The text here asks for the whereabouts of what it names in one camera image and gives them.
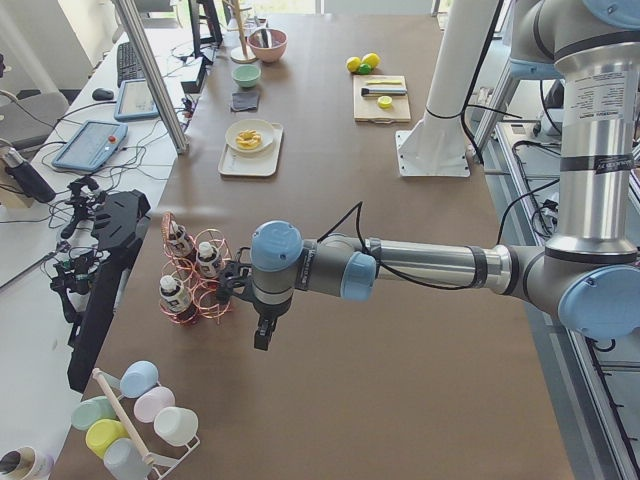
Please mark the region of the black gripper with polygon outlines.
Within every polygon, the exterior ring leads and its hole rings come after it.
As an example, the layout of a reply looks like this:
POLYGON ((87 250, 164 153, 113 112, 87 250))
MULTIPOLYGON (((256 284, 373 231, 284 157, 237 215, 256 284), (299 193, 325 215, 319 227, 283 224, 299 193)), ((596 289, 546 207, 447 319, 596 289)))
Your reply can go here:
MULTIPOLYGON (((245 251, 249 252, 250 248, 241 247, 235 256, 225 263, 223 270, 219 273, 215 293, 219 304, 228 304, 233 296, 248 303, 253 303, 255 300, 251 263, 242 260, 245 251)), ((254 333, 254 347, 267 351, 275 329, 275 318, 260 318, 254 333)))

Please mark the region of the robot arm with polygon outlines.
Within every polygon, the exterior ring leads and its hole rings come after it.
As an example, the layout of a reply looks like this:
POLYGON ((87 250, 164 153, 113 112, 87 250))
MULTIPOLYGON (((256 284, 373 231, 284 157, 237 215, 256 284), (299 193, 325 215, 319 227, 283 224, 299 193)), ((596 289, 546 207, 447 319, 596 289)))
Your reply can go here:
POLYGON ((635 1, 520 1, 512 70, 564 78, 559 221, 542 247, 445 246, 349 238, 303 239, 284 221, 253 234, 248 262, 221 273, 218 299, 250 302, 254 345, 267 349, 295 291, 367 299, 378 278, 442 290, 513 296, 594 340, 639 326, 638 251, 625 234, 634 102, 639 84, 635 1))

